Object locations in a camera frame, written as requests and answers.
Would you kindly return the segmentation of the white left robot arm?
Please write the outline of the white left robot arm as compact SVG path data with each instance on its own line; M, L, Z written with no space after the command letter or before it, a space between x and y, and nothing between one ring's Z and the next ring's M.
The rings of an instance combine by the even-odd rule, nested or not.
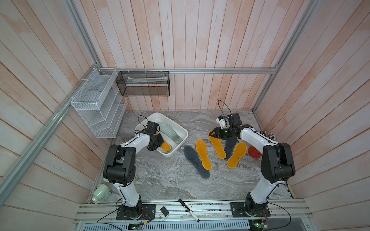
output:
M136 207L140 200L134 185L136 173L136 154L143 148L155 151L164 144L158 123L149 121L128 142L112 145L108 150L103 170L103 177L114 184L126 207Z

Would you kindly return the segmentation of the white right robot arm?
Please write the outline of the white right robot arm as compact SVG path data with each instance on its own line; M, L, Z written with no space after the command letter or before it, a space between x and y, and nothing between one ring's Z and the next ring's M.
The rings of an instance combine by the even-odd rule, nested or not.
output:
M273 190L295 175L295 166L291 147L286 143L277 143L255 130L251 125L243 125L238 113L219 116L219 127L211 132L217 139L238 138L249 143L262 154L262 177L256 187L247 194L245 208L263 209Z

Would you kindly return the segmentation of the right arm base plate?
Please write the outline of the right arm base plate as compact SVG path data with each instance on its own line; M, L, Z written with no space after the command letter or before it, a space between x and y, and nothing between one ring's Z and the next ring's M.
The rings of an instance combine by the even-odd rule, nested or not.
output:
M232 202L230 206L234 218L271 216L267 203L256 204L253 201Z

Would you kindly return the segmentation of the yellow insole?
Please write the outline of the yellow insole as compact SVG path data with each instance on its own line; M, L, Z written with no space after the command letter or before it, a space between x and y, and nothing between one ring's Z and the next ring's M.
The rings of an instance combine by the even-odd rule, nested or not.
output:
M248 146L244 142L238 143L233 151L233 155L231 158L226 162L227 166L230 169L234 169L239 161L246 155Z
M207 145L206 145L204 140L198 139L196 141L196 150L197 150L197 153L198 153L198 155L201 159L202 166L206 170L211 170L212 169L212 164L211 164L210 159L208 157L208 149L207 149Z
M160 135L160 138L163 140L163 144L161 145L161 149L164 153L169 153L172 150L172 147L170 144L168 144L163 137Z
M217 156L220 159L225 159L226 154L225 154L221 139L213 138L209 136L209 140L214 146Z

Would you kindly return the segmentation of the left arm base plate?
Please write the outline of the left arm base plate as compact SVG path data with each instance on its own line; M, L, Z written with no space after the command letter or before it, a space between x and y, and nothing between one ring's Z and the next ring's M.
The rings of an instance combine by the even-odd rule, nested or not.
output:
M152 220L155 218L155 211L155 204L138 204L136 207L120 205L118 207L116 220Z

